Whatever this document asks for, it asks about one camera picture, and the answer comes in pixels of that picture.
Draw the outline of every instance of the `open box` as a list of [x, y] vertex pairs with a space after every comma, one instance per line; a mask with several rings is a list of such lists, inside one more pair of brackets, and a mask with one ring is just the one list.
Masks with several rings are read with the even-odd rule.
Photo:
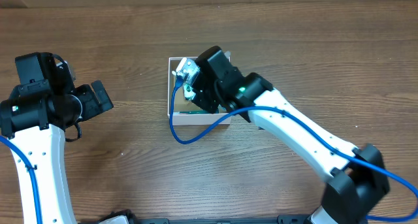
[[[170, 117], [170, 102], [172, 90], [174, 89], [174, 84], [176, 82], [176, 77], [171, 73], [175, 71], [178, 64], [183, 57], [170, 57], [169, 58], [169, 94], [168, 94], [168, 104], [167, 104], [167, 116]], [[219, 113], [208, 114], [205, 113], [198, 106], [193, 104], [191, 101], [188, 101], [184, 97], [184, 89], [181, 87], [176, 92], [176, 98], [174, 100], [174, 113], [172, 116], [173, 125], [210, 125], [213, 124], [220, 117], [226, 115], [227, 112], [219, 107]], [[231, 124], [231, 118], [227, 118], [221, 124]]]

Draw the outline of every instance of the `wooden tabletop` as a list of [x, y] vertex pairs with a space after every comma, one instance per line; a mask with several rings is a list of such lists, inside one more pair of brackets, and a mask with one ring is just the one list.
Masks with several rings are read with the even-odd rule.
[[[244, 74], [264, 76], [331, 133], [373, 143], [390, 171], [418, 185], [417, 11], [413, 1], [2, 9], [0, 99], [19, 84], [14, 58], [31, 52], [66, 59], [76, 86], [102, 80], [114, 109], [81, 123], [83, 138], [66, 145], [78, 221], [127, 208], [169, 219], [309, 214], [324, 185], [268, 132], [235, 117], [194, 144], [173, 139], [169, 57], [231, 51]], [[204, 128], [176, 130], [191, 138]], [[5, 146], [0, 176], [0, 223], [22, 223]], [[413, 210], [414, 196], [391, 188], [373, 214]]]

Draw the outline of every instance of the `blue cable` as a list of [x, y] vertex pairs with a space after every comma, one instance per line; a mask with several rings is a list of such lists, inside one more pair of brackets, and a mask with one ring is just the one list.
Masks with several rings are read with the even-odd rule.
[[[412, 184], [410, 184], [408, 181], [406, 181], [405, 179], [397, 176], [396, 174], [393, 174], [392, 172], [389, 172], [388, 170], [385, 170], [383, 168], [375, 166], [375, 165], [373, 165], [371, 163], [368, 163], [366, 161], [362, 161], [360, 159], [353, 158], [349, 155], [346, 155], [346, 154], [338, 151], [337, 149], [333, 148], [330, 144], [325, 142], [317, 133], [315, 133], [314, 130], [309, 128], [309, 126], [307, 126], [304, 122], [302, 122], [300, 119], [298, 119], [294, 115], [286, 112], [285, 110], [280, 110], [280, 109], [269, 107], [269, 106], [244, 107], [244, 108], [241, 108], [241, 109], [238, 109], [238, 110], [234, 110], [234, 111], [230, 112], [229, 114], [222, 116], [217, 121], [215, 121], [215, 123], [213, 123], [207, 129], [205, 129], [201, 134], [197, 135], [195, 138], [192, 138], [192, 139], [186, 140], [186, 141], [181, 140], [180, 138], [178, 138], [176, 132], [174, 131], [174, 126], [172, 124], [172, 115], [173, 115], [173, 112], [174, 112], [174, 99], [175, 99], [175, 96], [176, 96], [176, 92], [182, 86], [182, 84], [183, 84], [183, 81], [181, 79], [177, 79], [174, 90], [173, 90], [173, 93], [172, 93], [171, 106], [170, 106], [170, 130], [171, 130], [171, 133], [172, 133], [173, 137], [181, 144], [190, 144], [190, 143], [196, 142], [197, 140], [201, 139], [206, 134], [208, 134], [212, 129], [214, 129], [217, 125], [219, 125], [223, 120], [226, 120], [227, 118], [229, 118], [231, 116], [235, 116], [237, 114], [241, 114], [241, 113], [247, 112], [249, 110], [268, 110], [268, 111], [271, 111], [271, 112], [279, 113], [282, 116], [288, 117], [291, 120], [293, 120], [295, 123], [299, 124], [302, 128], [307, 130], [307, 132], [309, 132], [316, 140], [318, 140], [322, 145], [324, 145], [324, 147], [326, 147], [326, 149], [330, 150], [332, 153], [335, 153], [336, 155], [338, 155], [340, 157], [343, 157], [344, 159], [347, 159], [348, 161], [350, 161], [352, 163], [356, 163], [358, 165], [370, 168], [370, 169], [372, 169], [376, 172], [379, 172], [379, 173], [381, 173], [385, 176], [388, 176], [388, 177], [394, 179], [395, 181], [399, 182], [400, 184], [406, 186], [409, 190], [411, 190], [413, 192], [413, 194], [417, 197], [417, 200], [418, 200], [418, 189], [416, 187], [414, 187]], [[369, 219], [369, 220], [375, 220], [375, 221], [406, 222], [406, 221], [414, 219], [417, 215], [418, 215], [418, 204], [415, 207], [415, 211], [412, 214], [410, 214], [408, 216], [405, 216], [405, 217], [366, 216], [366, 218]]]
[[4, 145], [9, 147], [24, 162], [27, 168], [27, 171], [29, 172], [29, 176], [31, 177], [33, 201], [35, 203], [35, 213], [37, 215], [37, 223], [42, 224], [42, 212], [40, 210], [39, 190], [38, 190], [37, 178], [35, 176], [35, 169], [32, 167], [32, 164], [27, 159], [26, 155], [21, 150], [19, 150], [19, 148], [17, 148], [11, 141], [0, 136], [0, 142], [2, 142]]

